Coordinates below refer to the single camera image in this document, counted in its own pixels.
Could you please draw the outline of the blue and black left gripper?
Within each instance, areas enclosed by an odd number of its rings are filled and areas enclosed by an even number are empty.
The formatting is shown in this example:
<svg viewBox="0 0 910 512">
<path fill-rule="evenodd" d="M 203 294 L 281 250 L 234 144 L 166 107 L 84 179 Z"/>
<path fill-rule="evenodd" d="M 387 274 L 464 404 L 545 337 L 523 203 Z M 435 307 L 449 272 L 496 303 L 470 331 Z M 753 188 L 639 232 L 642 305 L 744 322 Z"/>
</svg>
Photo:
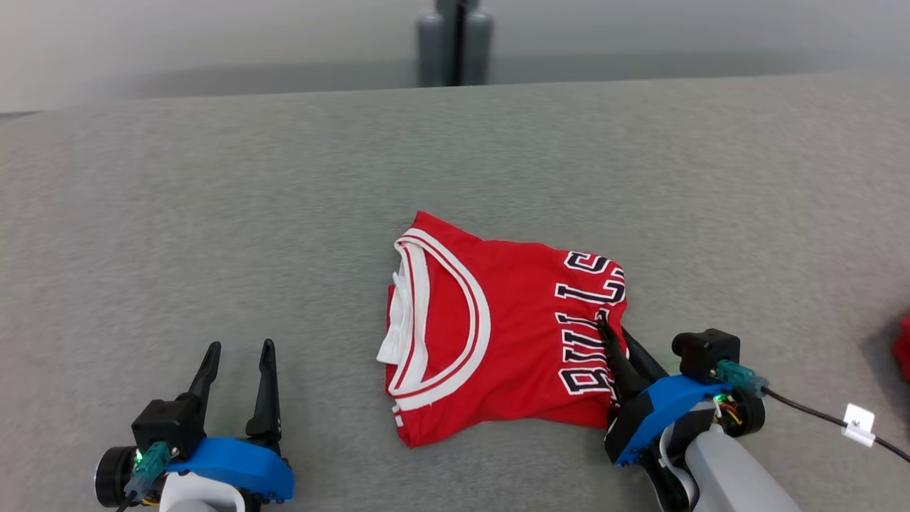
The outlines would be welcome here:
<svg viewBox="0 0 910 512">
<path fill-rule="evenodd" d="M 222 344 L 214 341 L 192 379 L 187 395 L 205 420 L 209 392 L 217 379 Z M 292 502 L 295 477 L 280 451 L 282 412 L 275 343 L 263 341 L 259 390 L 254 414 L 246 424 L 247 442 L 208 437 L 192 457 L 179 462 L 179 451 L 164 442 L 112 447 L 95 469 L 95 498 L 104 508 L 260 509 Z"/>
</svg>

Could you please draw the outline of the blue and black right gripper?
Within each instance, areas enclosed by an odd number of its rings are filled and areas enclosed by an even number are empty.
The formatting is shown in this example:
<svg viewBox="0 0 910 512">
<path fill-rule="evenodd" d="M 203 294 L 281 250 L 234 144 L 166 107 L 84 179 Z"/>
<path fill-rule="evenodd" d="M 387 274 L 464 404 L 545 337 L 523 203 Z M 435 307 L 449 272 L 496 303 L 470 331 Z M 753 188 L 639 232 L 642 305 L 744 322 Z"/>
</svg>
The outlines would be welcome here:
<svg viewBox="0 0 910 512">
<path fill-rule="evenodd" d="M 732 437 L 757 433 L 764 427 L 765 408 L 760 395 L 731 383 L 705 385 L 684 375 L 668 376 L 627 328 L 623 328 L 624 348 L 606 317 L 597 318 L 597 328 L 614 377 L 614 397 L 621 405 L 604 438 L 606 454 L 615 466 L 639 462 L 664 428 L 684 418 L 696 405 L 712 402 L 720 395 L 734 399 L 740 422 L 727 421 L 727 433 Z"/>
</svg>

